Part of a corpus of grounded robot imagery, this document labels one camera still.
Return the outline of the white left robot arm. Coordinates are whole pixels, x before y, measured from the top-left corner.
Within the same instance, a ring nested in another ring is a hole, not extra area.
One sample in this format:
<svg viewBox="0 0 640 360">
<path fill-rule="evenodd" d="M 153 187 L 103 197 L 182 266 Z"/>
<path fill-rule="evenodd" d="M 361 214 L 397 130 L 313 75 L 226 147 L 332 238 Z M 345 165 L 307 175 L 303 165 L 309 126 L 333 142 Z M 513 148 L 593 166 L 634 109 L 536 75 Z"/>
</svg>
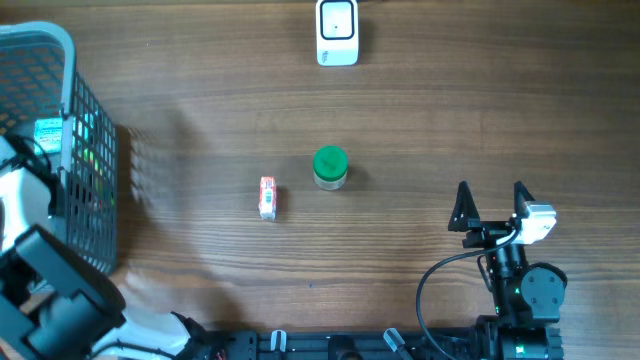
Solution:
<svg viewBox="0 0 640 360">
<path fill-rule="evenodd" d="M 2 339 L 26 359 L 204 357 L 197 323 L 127 307 L 103 273 L 55 236 L 64 191 L 34 145 L 1 138 Z"/>
</svg>

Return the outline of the green lid small jar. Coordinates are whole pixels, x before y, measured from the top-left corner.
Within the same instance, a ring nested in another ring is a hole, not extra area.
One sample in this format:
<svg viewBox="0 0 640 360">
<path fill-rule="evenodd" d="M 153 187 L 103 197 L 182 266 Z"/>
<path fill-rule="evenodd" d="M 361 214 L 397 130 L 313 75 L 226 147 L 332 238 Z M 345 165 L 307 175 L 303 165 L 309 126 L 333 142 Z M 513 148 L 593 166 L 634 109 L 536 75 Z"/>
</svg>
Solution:
<svg viewBox="0 0 640 360">
<path fill-rule="evenodd" d="M 328 145 L 314 155 L 314 181 L 324 190 L 339 189 L 346 181 L 348 169 L 348 156 L 341 147 Z"/>
</svg>

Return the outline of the mint wet wipes packet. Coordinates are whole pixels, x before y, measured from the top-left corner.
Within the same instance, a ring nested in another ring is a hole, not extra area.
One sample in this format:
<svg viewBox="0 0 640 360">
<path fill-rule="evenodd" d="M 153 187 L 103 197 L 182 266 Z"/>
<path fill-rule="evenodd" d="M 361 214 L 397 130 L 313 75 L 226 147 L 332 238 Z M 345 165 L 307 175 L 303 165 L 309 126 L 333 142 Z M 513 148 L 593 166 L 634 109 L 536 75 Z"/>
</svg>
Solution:
<svg viewBox="0 0 640 360">
<path fill-rule="evenodd" d="M 37 155 L 59 153 L 62 148 L 63 120 L 61 118 L 35 121 L 33 139 Z"/>
</svg>

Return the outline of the small orange white box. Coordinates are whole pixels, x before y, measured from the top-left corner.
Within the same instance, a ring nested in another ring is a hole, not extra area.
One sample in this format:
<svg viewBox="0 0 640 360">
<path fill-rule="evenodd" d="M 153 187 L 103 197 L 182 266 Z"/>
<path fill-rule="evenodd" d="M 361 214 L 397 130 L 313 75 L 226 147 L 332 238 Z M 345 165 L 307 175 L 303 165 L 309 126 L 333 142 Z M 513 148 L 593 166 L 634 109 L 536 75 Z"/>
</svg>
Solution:
<svg viewBox="0 0 640 360">
<path fill-rule="evenodd" d="M 275 220 L 277 213 L 277 185 L 274 177 L 260 179 L 259 214 L 264 220 Z"/>
</svg>

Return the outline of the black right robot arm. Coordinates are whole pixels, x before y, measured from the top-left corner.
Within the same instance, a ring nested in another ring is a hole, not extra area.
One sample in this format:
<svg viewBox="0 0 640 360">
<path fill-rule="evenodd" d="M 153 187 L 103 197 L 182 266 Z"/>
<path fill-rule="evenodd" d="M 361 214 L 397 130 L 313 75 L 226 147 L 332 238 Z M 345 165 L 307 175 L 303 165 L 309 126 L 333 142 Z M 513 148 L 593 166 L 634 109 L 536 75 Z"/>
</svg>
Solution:
<svg viewBox="0 0 640 360">
<path fill-rule="evenodd" d="M 485 250 L 479 261 L 496 314 L 477 318 L 477 359 L 562 360 L 560 307 L 566 274 L 549 263 L 528 262 L 525 247 L 543 240 L 556 225 L 556 211 L 514 184 L 514 213 L 505 221 L 483 221 L 467 182 L 459 184 L 448 229 L 464 232 L 465 248 Z"/>
</svg>

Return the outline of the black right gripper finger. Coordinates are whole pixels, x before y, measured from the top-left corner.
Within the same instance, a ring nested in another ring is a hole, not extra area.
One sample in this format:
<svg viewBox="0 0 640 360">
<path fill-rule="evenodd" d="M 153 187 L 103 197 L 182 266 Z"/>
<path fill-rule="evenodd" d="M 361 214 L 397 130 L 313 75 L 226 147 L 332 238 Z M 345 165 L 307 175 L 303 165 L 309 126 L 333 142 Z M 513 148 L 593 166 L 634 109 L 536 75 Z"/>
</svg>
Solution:
<svg viewBox="0 0 640 360">
<path fill-rule="evenodd" d="M 453 232 L 467 232 L 481 227 L 479 212 L 476 208 L 469 184 L 459 183 L 456 202 L 449 220 L 448 230 Z"/>
<path fill-rule="evenodd" d="M 534 200 L 521 181 L 514 183 L 514 212 L 518 217 L 524 218 L 527 215 L 527 203 Z"/>
</svg>

